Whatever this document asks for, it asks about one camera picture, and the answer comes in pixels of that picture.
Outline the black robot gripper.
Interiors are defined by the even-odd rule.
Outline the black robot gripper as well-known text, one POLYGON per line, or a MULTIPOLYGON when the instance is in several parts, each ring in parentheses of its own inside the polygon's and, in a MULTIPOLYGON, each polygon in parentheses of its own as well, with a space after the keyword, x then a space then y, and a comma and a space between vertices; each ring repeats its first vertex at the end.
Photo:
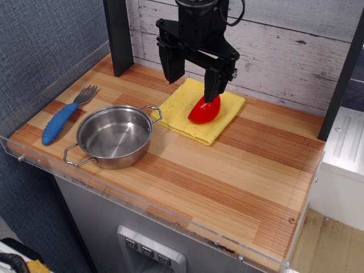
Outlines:
POLYGON ((176 1, 178 20, 159 19, 157 37, 164 76, 173 84, 185 74, 185 61, 204 68, 204 101, 214 102, 237 76, 239 53, 225 39, 229 1, 176 1))

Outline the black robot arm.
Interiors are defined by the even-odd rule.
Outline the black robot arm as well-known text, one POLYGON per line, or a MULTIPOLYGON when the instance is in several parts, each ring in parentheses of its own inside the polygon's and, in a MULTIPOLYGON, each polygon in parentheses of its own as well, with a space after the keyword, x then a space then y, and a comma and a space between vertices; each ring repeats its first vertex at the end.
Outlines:
POLYGON ((204 101, 213 102, 237 75, 238 51, 225 37, 229 1, 177 1, 178 20, 159 19, 157 38, 165 78, 174 83, 189 61, 205 69, 204 101))

